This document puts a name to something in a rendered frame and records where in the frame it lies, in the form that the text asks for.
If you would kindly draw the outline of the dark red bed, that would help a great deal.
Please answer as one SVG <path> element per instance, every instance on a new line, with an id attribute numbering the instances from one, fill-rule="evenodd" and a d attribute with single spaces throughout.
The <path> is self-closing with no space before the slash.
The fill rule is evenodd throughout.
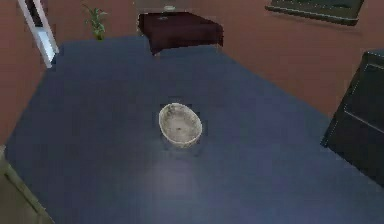
<path id="1" fill-rule="evenodd" d="M 148 38 L 153 55 L 179 47 L 223 46 L 224 42 L 220 24 L 189 12 L 140 14 L 138 28 Z"/>

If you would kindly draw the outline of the green house plant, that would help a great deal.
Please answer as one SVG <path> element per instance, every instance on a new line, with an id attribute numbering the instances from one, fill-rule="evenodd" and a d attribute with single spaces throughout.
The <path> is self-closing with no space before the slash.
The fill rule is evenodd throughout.
<path id="1" fill-rule="evenodd" d="M 98 41 L 102 41 L 105 38 L 106 30 L 103 21 L 107 12 L 97 7 L 91 8 L 86 4 L 82 4 L 82 6 L 88 13 L 88 17 L 84 20 L 84 23 L 90 25 L 94 38 Z"/>

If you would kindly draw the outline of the white framed window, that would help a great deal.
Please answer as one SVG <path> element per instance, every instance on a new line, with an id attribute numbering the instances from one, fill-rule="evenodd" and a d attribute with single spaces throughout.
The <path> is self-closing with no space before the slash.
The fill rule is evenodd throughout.
<path id="1" fill-rule="evenodd" d="M 39 16 L 42 23 L 41 27 L 37 27 L 35 25 L 32 14 L 27 6 L 27 0 L 17 0 L 17 2 L 25 18 L 27 27 L 32 34 L 33 40 L 41 53 L 41 57 L 45 66 L 47 68 L 51 68 L 55 56 L 59 54 L 60 51 L 49 25 L 48 18 L 41 0 L 32 0 L 36 8 L 37 15 Z"/>

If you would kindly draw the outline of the black chest of drawers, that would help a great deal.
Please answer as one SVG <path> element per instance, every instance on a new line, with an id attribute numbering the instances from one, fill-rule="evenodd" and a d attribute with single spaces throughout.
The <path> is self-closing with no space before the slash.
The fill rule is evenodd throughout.
<path id="1" fill-rule="evenodd" d="M 321 145 L 384 188 L 384 48 L 362 55 Z"/>

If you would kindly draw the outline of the olive green cupboard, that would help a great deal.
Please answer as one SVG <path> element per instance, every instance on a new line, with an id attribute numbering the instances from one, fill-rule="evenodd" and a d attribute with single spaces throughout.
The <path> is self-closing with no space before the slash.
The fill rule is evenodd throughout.
<path id="1" fill-rule="evenodd" d="M 0 224 L 55 224 L 18 176 L 0 145 Z"/>

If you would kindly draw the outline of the dark framed wall picture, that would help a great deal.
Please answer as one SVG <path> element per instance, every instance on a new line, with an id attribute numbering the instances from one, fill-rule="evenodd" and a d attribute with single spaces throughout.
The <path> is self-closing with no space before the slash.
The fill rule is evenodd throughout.
<path id="1" fill-rule="evenodd" d="M 355 26 L 365 0 L 271 0 L 265 9 L 271 12 Z"/>

